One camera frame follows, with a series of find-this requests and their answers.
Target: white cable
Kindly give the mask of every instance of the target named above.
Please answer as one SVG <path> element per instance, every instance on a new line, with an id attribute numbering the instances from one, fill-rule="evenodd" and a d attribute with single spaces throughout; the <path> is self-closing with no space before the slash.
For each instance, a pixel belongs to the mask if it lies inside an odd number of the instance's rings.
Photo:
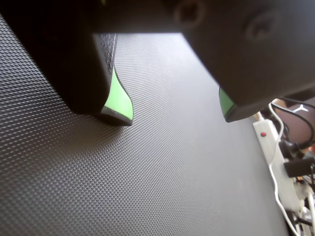
<path id="1" fill-rule="evenodd" d="M 275 118 L 279 121 L 280 126 L 281 126 L 281 127 L 280 127 L 279 136 L 278 136 L 277 141 L 276 141 L 275 152 L 274 152 L 274 155 L 273 155 L 273 157 L 272 157 L 272 160 L 271 160 L 271 162 L 270 162 L 270 164 L 269 164 L 269 171 L 270 171 L 272 180 L 274 181 L 274 185 L 275 185 L 275 198 L 276 198 L 276 202 L 277 202 L 277 204 L 278 204 L 280 210 L 282 211 L 282 214 L 283 214 L 283 216 L 284 216 L 284 218 L 285 218 L 287 224 L 289 225 L 290 229 L 292 230 L 292 232 L 294 233 L 295 236 L 300 236 L 300 235 L 297 233 L 297 231 L 296 231 L 295 227 L 293 226 L 293 224 L 291 223 L 291 221 L 290 221 L 290 219 L 289 219 L 289 217 L 288 217 L 288 215 L 287 215 L 287 213 L 286 213 L 286 211 L 285 211 L 285 208 L 284 208 L 284 206 L 281 204 L 281 202 L 280 202 L 280 200 L 279 200 L 279 196 L 278 196 L 278 184 L 277 184 L 277 181 L 276 181 L 274 172 L 272 171 L 272 164 L 273 164 L 274 159 L 275 159 L 275 157 L 276 157 L 277 148 L 278 148 L 278 143 L 279 143 L 279 141 L 281 140 L 281 136 L 282 136 L 282 134 L 283 134 L 283 132 L 284 132 L 284 123 L 282 122 L 282 120 L 280 119 L 280 117 L 276 114 L 276 112 L 274 111 L 274 109 L 272 109 L 271 103 L 269 103 L 268 107 L 269 107 L 270 112 L 271 112 L 271 113 L 275 116 Z"/>
<path id="2" fill-rule="evenodd" d="M 309 200 L 310 212 L 311 212 L 311 217 L 312 217 L 312 225 L 315 225 L 315 207 L 314 207 L 314 198 L 313 198 L 312 192 L 309 192 L 307 199 Z"/>
<path id="3" fill-rule="evenodd" d="M 264 117 L 262 116 L 261 112 L 257 112 L 258 120 L 264 120 Z"/>

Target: textured rubber surface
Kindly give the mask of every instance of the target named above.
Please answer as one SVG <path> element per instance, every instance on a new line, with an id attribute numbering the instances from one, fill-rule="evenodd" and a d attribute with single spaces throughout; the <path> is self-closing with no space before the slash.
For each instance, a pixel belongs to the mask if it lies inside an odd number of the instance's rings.
<path id="1" fill-rule="evenodd" d="M 0 234 L 286 235 L 251 121 L 180 34 L 119 35 L 131 127 L 72 113 L 0 20 Z"/>

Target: screw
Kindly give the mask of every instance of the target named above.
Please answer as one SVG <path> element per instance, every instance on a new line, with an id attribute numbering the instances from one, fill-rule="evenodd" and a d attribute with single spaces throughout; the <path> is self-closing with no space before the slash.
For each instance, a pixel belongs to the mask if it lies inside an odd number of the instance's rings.
<path id="1" fill-rule="evenodd" d="M 256 14 L 245 28 L 246 38 L 261 41 L 269 38 L 278 26 L 278 14 L 274 10 Z"/>
<path id="2" fill-rule="evenodd" d="M 193 28 L 202 22 L 205 6 L 200 0 L 182 0 L 174 11 L 175 22 L 184 28 Z"/>

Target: green plastic edge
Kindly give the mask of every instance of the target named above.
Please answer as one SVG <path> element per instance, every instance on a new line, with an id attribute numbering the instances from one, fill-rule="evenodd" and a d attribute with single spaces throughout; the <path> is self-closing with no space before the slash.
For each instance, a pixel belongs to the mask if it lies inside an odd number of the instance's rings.
<path id="1" fill-rule="evenodd" d="M 133 119 L 133 106 L 132 101 L 128 94 L 118 81 L 116 71 L 113 68 L 112 82 L 110 85 L 109 95 L 104 107 L 110 108 L 113 111 Z"/>
<path id="2" fill-rule="evenodd" d="M 234 102 L 229 98 L 229 96 L 225 93 L 225 91 L 222 88 L 220 88 L 220 104 L 224 116 L 234 106 Z"/>

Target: white power strip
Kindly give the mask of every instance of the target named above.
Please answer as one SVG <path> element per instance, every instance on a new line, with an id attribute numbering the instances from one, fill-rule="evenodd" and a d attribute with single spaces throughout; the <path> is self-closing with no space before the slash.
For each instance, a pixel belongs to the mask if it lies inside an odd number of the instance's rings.
<path id="1" fill-rule="evenodd" d="M 272 170 L 279 188 L 279 198 L 286 210 L 299 211 L 301 209 L 300 200 L 292 178 L 287 176 L 284 168 L 284 157 L 279 146 L 275 146 L 278 139 L 278 132 L 271 120 L 265 119 L 253 124 L 258 137 L 261 149 L 266 158 L 267 164 L 273 159 Z"/>

